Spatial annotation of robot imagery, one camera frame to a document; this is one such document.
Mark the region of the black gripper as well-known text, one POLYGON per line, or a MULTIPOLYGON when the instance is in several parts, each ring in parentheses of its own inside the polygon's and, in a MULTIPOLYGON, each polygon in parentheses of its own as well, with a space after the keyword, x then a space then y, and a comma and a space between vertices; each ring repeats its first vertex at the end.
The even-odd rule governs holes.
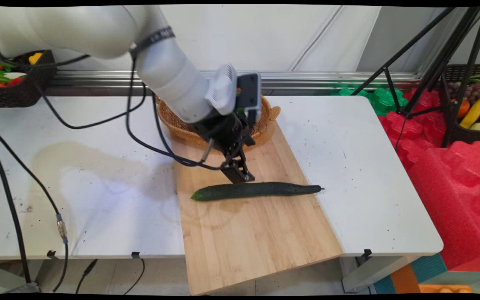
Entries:
POLYGON ((250 173, 244 146, 256 144, 252 137, 254 123, 243 112, 220 115, 213 112, 210 117, 193 123, 193 131, 206 142, 213 140, 213 148, 225 156, 221 172, 233 184, 253 182, 255 176, 250 173))

